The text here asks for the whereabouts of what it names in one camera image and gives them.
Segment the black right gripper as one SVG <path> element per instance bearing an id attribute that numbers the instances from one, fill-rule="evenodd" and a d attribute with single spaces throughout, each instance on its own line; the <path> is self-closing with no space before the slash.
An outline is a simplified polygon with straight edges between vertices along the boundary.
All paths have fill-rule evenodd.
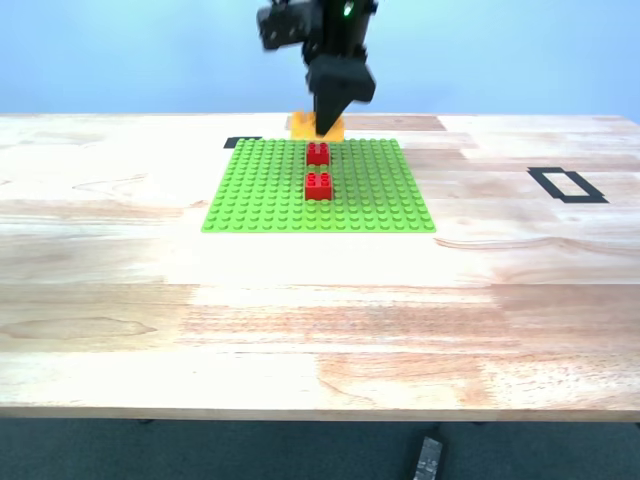
<path id="1" fill-rule="evenodd" d="M 373 99 L 375 80 L 366 63 L 356 58 L 367 57 L 365 37 L 374 2 L 328 0 L 320 5 L 320 51 L 328 55 L 310 63 L 306 81 L 313 96 L 315 133 L 325 136 L 352 102 L 368 104 Z"/>

